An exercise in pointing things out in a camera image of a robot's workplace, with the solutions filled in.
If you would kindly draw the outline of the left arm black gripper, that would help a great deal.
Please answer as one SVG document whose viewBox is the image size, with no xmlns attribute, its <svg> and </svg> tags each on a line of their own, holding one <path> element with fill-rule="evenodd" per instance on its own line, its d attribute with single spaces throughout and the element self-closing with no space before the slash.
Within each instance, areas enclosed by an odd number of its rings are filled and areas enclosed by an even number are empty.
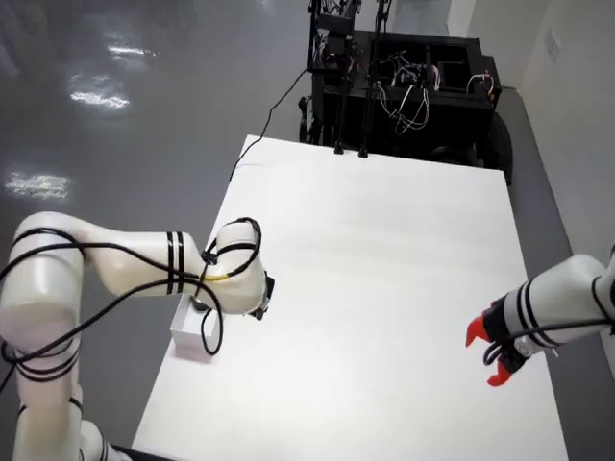
<svg viewBox="0 0 615 461">
<path fill-rule="evenodd" d="M 265 290 L 264 290 L 264 294 L 261 300 L 261 303 L 258 305 L 258 307 L 249 313 L 250 316 L 256 318 L 257 320 L 261 321 L 262 318 L 264 317 L 265 313 L 268 310 L 273 292 L 274 292 L 274 288 L 275 288 L 275 279 L 270 277 L 267 273 L 264 273 L 265 275 Z"/>
</svg>

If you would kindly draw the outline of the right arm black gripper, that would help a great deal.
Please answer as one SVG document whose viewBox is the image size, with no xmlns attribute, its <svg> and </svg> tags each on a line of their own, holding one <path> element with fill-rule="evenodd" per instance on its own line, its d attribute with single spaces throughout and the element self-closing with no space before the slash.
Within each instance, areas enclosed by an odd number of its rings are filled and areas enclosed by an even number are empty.
<svg viewBox="0 0 615 461">
<path fill-rule="evenodd" d="M 505 297 L 494 301 L 482 315 L 474 318 L 466 329 L 465 347 L 469 347 L 476 339 L 488 342 L 489 346 L 483 354 L 483 364 L 491 365 L 497 362 L 497 372 L 487 379 L 492 387 L 499 387 L 508 382 L 512 373 L 516 373 L 526 362 L 514 347 L 510 332 L 504 317 Z"/>
</svg>

